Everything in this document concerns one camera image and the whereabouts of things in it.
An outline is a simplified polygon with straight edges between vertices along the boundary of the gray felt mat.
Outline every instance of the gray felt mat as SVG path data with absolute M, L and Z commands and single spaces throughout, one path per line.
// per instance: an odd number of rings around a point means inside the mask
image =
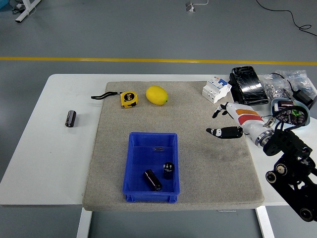
M 150 103 L 145 91 L 163 87 L 168 102 Z M 220 103 L 202 96 L 206 82 L 109 82 L 106 91 L 135 91 L 139 103 L 122 109 L 119 96 L 104 100 L 90 162 L 83 206 L 89 211 L 172 211 L 256 208 L 263 194 L 246 138 L 218 139 L 206 128 L 236 126 L 229 116 L 212 119 Z M 128 203 L 122 193 L 132 131 L 178 134 L 180 195 L 177 203 Z

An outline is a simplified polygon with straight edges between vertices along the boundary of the blue tray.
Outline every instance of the blue tray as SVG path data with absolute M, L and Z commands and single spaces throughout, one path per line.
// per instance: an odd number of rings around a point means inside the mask
M 175 166 L 172 179 L 163 177 L 166 162 L 172 162 Z M 148 169 L 162 184 L 160 191 L 152 191 L 145 181 L 143 173 Z M 176 133 L 130 133 L 122 192 L 127 202 L 177 202 L 180 188 Z

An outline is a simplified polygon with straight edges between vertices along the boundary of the floor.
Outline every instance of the floor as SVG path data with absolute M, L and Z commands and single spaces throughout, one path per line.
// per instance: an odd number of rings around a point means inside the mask
M 293 12 L 317 33 L 314 0 L 259 1 Z M 317 37 L 288 12 L 255 0 L 211 0 L 185 10 L 184 0 L 44 0 L 22 23 L 0 9 L 0 179 L 48 77 L 56 73 L 257 74 L 306 70 L 317 85 Z M 4 57 L 25 57 L 9 60 Z M 63 61 L 65 58 L 76 58 Z M 103 58 L 108 61 L 76 61 Z M 119 62 L 109 59 L 119 58 Z M 125 59 L 175 59 L 127 62 Z M 214 60 L 207 63 L 181 60 Z M 275 237 L 314 237 L 288 207 L 268 207 Z M 0 207 L 1 237 L 76 237 L 81 207 Z M 261 237 L 254 210 L 236 213 L 93 213 L 90 237 Z

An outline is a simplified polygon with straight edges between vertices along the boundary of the robot finger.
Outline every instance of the robot finger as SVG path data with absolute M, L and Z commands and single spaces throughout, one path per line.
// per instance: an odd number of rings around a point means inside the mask
M 220 129 L 207 128 L 206 131 L 220 139 L 240 138 L 243 135 L 242 128 L 237 126 L 224 127 Z

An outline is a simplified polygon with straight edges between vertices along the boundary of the plastic bag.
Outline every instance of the plastic bag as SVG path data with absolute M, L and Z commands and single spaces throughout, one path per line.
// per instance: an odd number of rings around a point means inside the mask
M 304 91 L 311 99 L 314 99 L 317 95 L 317 90 L 307 77 L 305 70 L 295 70 L 295 71 L 283 71 L 277 70 L 276 73 L 279 73 L 285 77 L 289 84 L 292 85 L 293 91 L 302 90 Z
M 289 83 L 281 76 L 276 74 L 263 75 L 262 84 L 270 102 L 275 98 L 288 98 L 285 90 L 287 92 L 291 92 Z
M 263 88 L 270 101 L 275 98 L 288 98 L 286 92 L 293 95 L 293 92 L 297 90 L 304 91 L 311 99 L 314 99 L 317 95 L 317 90 L 307 77 L 305 70 L 277 70 L 275 73 L 277 74 L 263 75 L 262 80 Z

